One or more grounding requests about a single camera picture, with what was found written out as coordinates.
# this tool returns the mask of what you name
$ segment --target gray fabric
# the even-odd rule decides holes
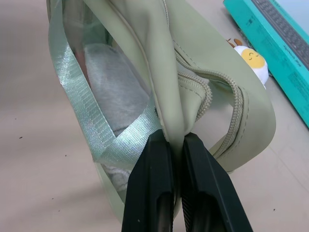
[[[92,92],[115,136],[145,109],[149,96],[125,55],[101,43],[86,45],[85,60]],[[128,170],[102,166],[118,192],[125,192]]]

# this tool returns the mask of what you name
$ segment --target teal box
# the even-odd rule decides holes
[[[224,0],[309,127],[309,36],[275,0]]]

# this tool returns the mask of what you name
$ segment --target plush toy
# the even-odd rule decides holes
[[[253,49],[243,46],[242,42],[238,39],[234,39],[234,42],[237,46],[234,46],[232,43],[230,43],[230,39],[227,41],[252,68],[262,84],[265,85],[269,77],[269,73],[268,65],[264,57],[262,57]]]

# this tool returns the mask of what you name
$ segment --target pale green leather bag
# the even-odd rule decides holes
[[[99,164],[132,169],[149,134],[161,127],[174,150],[175,160],[179,160],[184,136],[211,102],[209,87],[198,77],[210,80],[233,106],[227,134],[210,149],[226,171],[245,164],[269,145],[276,121],[264,86],[242,57],[185,0],[73,2],[80,8],[79,17],[85,20],[94,14],[102,31],[106,29],[117,42],[151,88],[155,103],[154,106],[150,101],[144,113],[115,138],[72,53],[72,47],[78,47],[78,42],[69,47],[63,29],[65,1],[47,1],[55,69],[120,220],[124,199],[119,197]],[[91,23],[89,31],[94,28]],[[179,72],[177,63],[198,77]]]

